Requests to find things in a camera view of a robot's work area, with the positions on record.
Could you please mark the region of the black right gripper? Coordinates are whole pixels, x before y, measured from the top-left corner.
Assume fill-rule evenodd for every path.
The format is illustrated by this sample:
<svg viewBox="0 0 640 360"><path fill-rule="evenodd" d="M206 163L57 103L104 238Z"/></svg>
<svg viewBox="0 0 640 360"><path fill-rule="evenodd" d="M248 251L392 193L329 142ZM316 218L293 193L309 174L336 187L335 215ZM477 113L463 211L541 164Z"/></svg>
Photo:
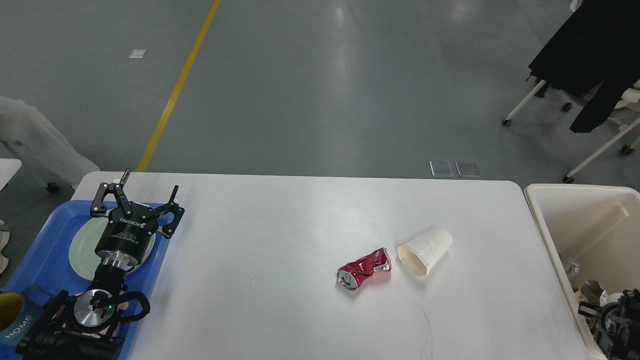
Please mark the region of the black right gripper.
<svg viewBox="0 0 640 360"><path fill-rule="evenodd" d="M620 314L619 304L606 304L599 306L587 301L580 301L578 314L585 318L597 319L596 343L599 346L619 346L619 323L617 317Z"/></svg>

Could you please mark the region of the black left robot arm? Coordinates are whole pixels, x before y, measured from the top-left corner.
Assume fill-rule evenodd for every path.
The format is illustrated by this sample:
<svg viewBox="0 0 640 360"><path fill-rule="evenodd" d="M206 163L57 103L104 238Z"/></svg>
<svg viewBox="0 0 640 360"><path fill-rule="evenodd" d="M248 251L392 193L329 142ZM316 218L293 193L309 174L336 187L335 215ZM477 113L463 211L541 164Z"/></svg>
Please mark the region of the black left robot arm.
<svg viewBox="0 0 640 360"><path fill-rule="evenodd" d="M2 359L123 360L130 353L185 214L178 186L166 203L128 199L130 173L100 183L92 201L68 201L49 216L7 285L23 308L1 328Z"/></svg>

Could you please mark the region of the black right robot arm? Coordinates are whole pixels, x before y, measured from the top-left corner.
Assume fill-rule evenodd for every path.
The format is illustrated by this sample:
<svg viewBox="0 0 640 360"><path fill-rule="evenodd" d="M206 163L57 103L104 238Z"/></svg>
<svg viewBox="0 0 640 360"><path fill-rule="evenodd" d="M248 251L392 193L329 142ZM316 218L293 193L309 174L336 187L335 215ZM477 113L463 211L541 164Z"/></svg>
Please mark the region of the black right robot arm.
<svg viewBox="0 0 640 360"><path fill-rule="evenodd" d="M596 320L594 341L608 360L640 358L640 294L624 290L617 301L596 306L581 301L578 314Z"/></svg>

